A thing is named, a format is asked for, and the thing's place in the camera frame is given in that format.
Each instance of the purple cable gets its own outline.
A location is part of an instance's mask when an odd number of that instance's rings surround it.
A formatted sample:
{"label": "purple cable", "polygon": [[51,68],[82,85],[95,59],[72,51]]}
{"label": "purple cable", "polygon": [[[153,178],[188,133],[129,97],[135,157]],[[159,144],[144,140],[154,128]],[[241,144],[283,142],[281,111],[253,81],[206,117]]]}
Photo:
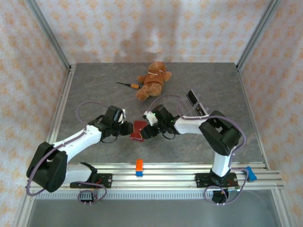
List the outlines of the purple cable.
{"label": "purple cable", "polygon": [[[235,152],[236,150],[238,150],[238,149],[241,148],[244,144],[246,144],[247,139],[246,139],[246,136],[245,136],[244,131],[241,129],[241,127],[240,127],[236,122],[234,122],[233,120],[231,120],[231,119],[229,119],[229,118],[227,118],[227,117],[218,116],[218,115],[213,115],[213,116],[204,116],[204,117],[191,117],[191,118],[185,118],[185,117],[181,114],[181,112],[180,112],[180,107],[179,107],[179,106],[180,106],[180,102],[181,102],[181,97],[180,97],[180,96],[167,95],[167,96],[158,97],[158,98],[156,98],[156,99],[151,103],[151,105],[150,105],[150,110],[149,110],[149,111],[152,111],[152,106],[155,104],[156,101],[158,101],[159,99],[164,98],[164,97],[176,97],[176,98],[179,99],[178,105],[177,105],[177,113],[178,113],[178,115],[179,115],[182,119],[184,119],[184,120],[194,121],[194,120],[203,120],[203,119],[219,118],[219,119],[225,120],[225,121],[231,123],[233,126],[235,126],[235,127],[237,128],[237,130],[242,134],[242,136],[243,136],[243,142],[242,142],[239,146],[237,146],[233,151],[231,151],[231,155],[234,155],[234,152]],[[231,158],[230,158],[230,160],[229,160],[229,163],[228,163],[228,167],[229,167],[229,168],[231,167],[231,164],[232,164],[232,156],[231,156]]]}
{"label": "purple cable", "polygon": [[[90,203],[89,203],[90,205],[91,205],[91,204],[94,204],[94,203],[96,203],[96,202],[99,202],[99,201],[102,200],[102,199],[106,196],[106,194],[107,194],[107,189],[106,189],[106,187],[104,187],[103,185],[100,185],[100,184],[97,184],[97,183],[88,183],[88,182],[77,182],[77,183],[79,183],[79,184],[86,184],[86,185],[98,186],[98,187],[101,187],[101,188],[103,188],[103,189],[105,190],[104,195],[102,195],[99,199],[97,199],[97,200],[95,200],[95,201],[93,201],[93,202],[90,202]],[[78,201],[81,202],[81,203],[84,203],[84,202],[82,202],[81,199],[80,199],[81,194],[83,194],[84,192],[91,192],[91,193],[95,194],[95,197],[97,197],[97,193],[96,193],[96,192],[93,192],[93,191],[91,191],[91,190],[83,190],[83,191],[81,191],[81,192],[78,194]]]}
{"label": "purple cable", "polygon": [[227,200],[227,196],[226,196],[225,191],[224,191],[222,188],[220,188],[220,187],[218,187],[218,186],[208,186],[207,188],[205,188],[205,190],[204,190],[204,192],[203,192],[203,197],[205,198],[205,201],[206,201],[206,202],[208,202],[208,203],[210,203],[210,204],[212,204],[212,205],[217,205],[217,206],[223,205],[223,206],[224,206],[224,205],[227,205],[227,204],[231,204],[232,202],[235,202],[236,199],[238,199],[238,197],[241,195],[241,193],[242,193],[242,191],[243,191],[243,188],[244,188],[244,186],[245,186],[245,183],[247,182],[247,179],[248,179],[248,170],[247,170],[247,169],[234,169],[234,168],[232,168],[232,169],[233,169],[233,170],[241,170],[241,171],[246,172],[245,180],[244,180],[244,182],[243,182],[243,184],[242,184],[242,187],[240,188],[240,192],[239,192],[239,194],[236,196],[236,198],[234,198],[232,201],[226,201],[226,202],[224,202],[224,203],[211,202],[210,200],[208,200],[208,199],[206,198],[206,192],[207,192],[207,190],[209,190],[210,188],[213,188],[213,187],[219,188],[219,189],[224,193],[226,200]]}
{"label": "purple cable", "polygon": [[42,163],[43,163],[43,162],[44,162],[44,161],[45,161],[45,160],[46,160],[46,159],[47,159],[55,150],[57,150],[57,149],[59,149],[59,148],[61,148],[61,147],[64,147],[65,145],[67,145],[67,144],[69,144],[69,143],[74,142],[75,140],[79,139],[81,136],[83,136],[83,135],[85,134],[85,132],[86,132],[86,123],[85,123],[83,120],[81,120],[81,118],[79,117],[79,108],[80,108],[81,106],[83,106],[84,104],[88,104],[88,103],[96,103],[96,104],[99,104],[99,105],[102,105],[102,106],[108,108],[108,106],[106,106],[106,105],[104,105],[104,104],[102,104],[102,103],[99,103],[99,102],[95,102],[95,101],[84,102],[84,103],[81,103],[81,104],[77,107],[77,109],[76,109],[76,117],[77,117],[77,119],[84,125],[84,130],[83,130],[83,132],[82,132],[79,136],[77,136],[77,137],[75,137],[75,138],[73,138],[73,139],[71,139],[71,140],[69,140],[69,141],[66,141],[64,144],[60,144],[60,145],[58,145],[57,147],[51,149],[51,150],[50,150],[45,156],[43,156],[43,158],[37,163],[37,165],[34,167],[33,171],[31,172],[31,174],[30,174],[30,176],[29,176],[29,179],[28,179],[28,181],[27,181],[27,194],[28,194],[29,196],[36,196],[36,195],[38,195],[38,194],[40,194],[41,192],[44,191],[44,189],[42,189],[42,190],[40,190],[40,191],[38,191],[38,192],[36,192],[36,193],[31,193],[31,192],[29,191],[30,185],[31,185],[31,183],[32,183],[32,181],[33,181],[33,178],[34,178],[34,175],[36,174],[36,172],[37,172],[38,168],[41,166],[41,164],[42,164]]}

